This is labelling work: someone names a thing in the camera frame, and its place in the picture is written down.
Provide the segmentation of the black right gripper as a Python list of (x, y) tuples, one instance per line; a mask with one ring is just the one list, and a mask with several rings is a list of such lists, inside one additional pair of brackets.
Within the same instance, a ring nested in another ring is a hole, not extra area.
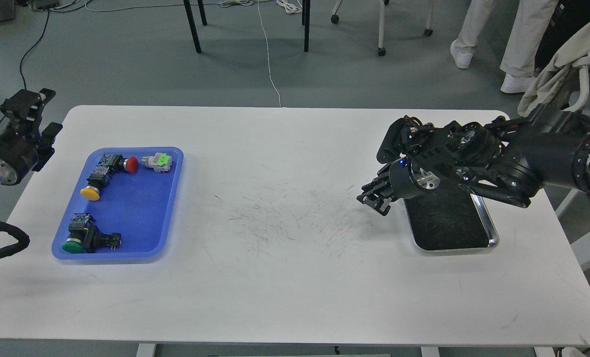
[(439, 188), (441, 178), (416, 165), (409, 158), (390, 163), (388, 172), (379, 172), (370, 183), (361, 187), (357, 201), (386, 216), (390, 205), (399, 199), (412, 199)]

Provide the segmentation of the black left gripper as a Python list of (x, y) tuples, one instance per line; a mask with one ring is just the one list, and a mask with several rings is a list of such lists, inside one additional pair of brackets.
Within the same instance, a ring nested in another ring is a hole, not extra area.
[(17, 185), (30, 172), (39, 172), (55, 153), (53, 144), (63, 124), (51, 122), (41, 133), (35, 147), (19, 136), (40, 136), (45, 105), (56, 95), (43, 88), (38, 93), (19, 90), (0, 105), (1, 113), (9, 119), (8, 128), (0, 131), (0, 185)]

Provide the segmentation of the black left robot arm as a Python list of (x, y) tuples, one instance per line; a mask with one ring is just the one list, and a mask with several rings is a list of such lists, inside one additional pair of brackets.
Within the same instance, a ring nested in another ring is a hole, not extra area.
[(0, 106), (8, 125), (0, 129), (0, 186), (17, 185), (31, 171), (39, 172), (55, 153), (53, 144), (63, 125), (51, 122), (40, 131), (45, 105), (56, 95), (43, 88), (39, 92), (19, 90)]

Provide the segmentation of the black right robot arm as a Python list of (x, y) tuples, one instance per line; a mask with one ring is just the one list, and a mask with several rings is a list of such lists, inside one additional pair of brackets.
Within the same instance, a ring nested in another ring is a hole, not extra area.
[(463, 192), (527, 208), (545, 185), (590, 196), (590, 117), (545, 105), (488, 124), (442, 128), (414, 116), (395, 120), (381, 143), (382, 168), (357, 200), (385, 216), (390, 204), (452, 181)]

